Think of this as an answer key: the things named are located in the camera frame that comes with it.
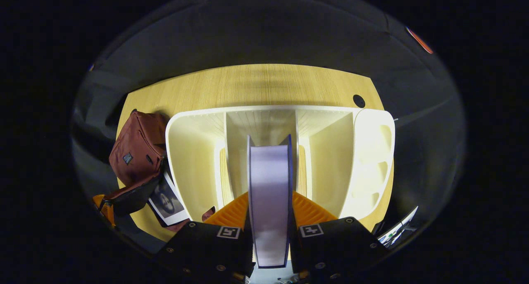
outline wooden table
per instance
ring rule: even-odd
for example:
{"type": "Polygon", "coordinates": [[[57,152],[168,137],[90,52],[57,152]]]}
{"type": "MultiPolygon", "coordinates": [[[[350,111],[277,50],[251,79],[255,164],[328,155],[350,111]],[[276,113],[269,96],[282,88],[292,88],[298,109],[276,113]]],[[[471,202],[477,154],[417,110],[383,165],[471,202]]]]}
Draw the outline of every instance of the wooden table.
{"type": "MultiPolygon", "coordinates": [[[[365,107],[384,110],[368,77],[312,66],[254,64],[207,69],[166,79],[129,93],[119,118],[117,134],[133,109],[178,112],[242,105],[328,105],[357,107],[353,95],[365,100],[365,107]]],[[[300,174],[304,169],[299,165],[300,174]]],[[[120,188],[124,185],[117,180],[120,188]]],[[[391,174],[377,208],[360,220],[371,231],[383,220],[393,188],[391,174]]],[[[160,226],[148,206],[131,214],[138,228],[168,242],[174,232],[160,226]]]]}

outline photograph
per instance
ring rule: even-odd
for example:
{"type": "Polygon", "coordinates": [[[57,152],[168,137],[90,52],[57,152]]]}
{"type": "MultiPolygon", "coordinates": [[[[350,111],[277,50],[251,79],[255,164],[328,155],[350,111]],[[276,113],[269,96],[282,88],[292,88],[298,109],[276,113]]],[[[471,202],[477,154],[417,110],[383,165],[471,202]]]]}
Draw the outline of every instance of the photograph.
{"type": "Polygon", "coordinates": [[[182,203],[178,200],[177,194],[178,192],[171,181],[171,177],[167,172],[164,172],[164,177],[151,194],[149,202],[167,225],[172,225],[188,218],[182,203]]]}

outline table top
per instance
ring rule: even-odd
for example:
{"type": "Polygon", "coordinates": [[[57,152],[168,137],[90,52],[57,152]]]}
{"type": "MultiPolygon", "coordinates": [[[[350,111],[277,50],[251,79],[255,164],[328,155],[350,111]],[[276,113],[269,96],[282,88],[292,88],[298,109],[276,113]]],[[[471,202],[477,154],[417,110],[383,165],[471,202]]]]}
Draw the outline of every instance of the table top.
{"type": "MultiPolygon", "coordinates": [[[[243,105],[326,105],[357,107],[353,96],[362,96],[365,108],[384,110],[368,77],[312,66],[286,64],[236,65],[207,69],[157,82],[128,94],[117,135],[133,109],[178,112],[243,105]]],[[[360,222],[371,231],[382,221],[393,188],[393,166],[380,203],[360,222]]],[[[131,214],[138,228],[168,242],[174,232],[164,229],[150,207],[131,214]]]]}

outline orange object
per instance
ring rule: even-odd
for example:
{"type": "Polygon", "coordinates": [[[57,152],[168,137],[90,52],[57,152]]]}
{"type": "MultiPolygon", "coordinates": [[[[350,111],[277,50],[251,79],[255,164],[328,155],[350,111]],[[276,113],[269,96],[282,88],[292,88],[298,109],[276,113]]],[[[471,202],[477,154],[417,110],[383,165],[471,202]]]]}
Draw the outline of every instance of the orange object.
{"type": "Polygon", "coordinates": [[[314,201],[298,192],[292,192],[292,208],[296,217],[296,226],[312,225],[336,220],[337,218],[314,201]]]}
{"type": "Polygon", "coordinates": [[[104,203],[104,194],[96,195],[92,198],[96,207],[100,210],[100,213],[110,222],[112,227],[116,226],[114,222],[114,206],[109,203],[104,203]]]}
{"type": "Polygon", "coordinates": [[[410,28],[406,27],[406,30],[408,30],[408,33],[410,33],[410,35],[412,35],[412,37],[415,38],[415,40],[423,47],[425,51],[429,52],[430,54],[433,54],[433,50],[429,48],[429,46],[423,41],[423,39],[420,39],[419,36],[417,36],[417,34],[412,32],[412,30],[410,30],[410,28]]]}
{"type": "Polygon", "coordinates": [[[209,217],[204,223],[228,227],[240,227],[244,230],[246,211],[248,211],[248,192],[225,205],[225,207],[209,217]]]}

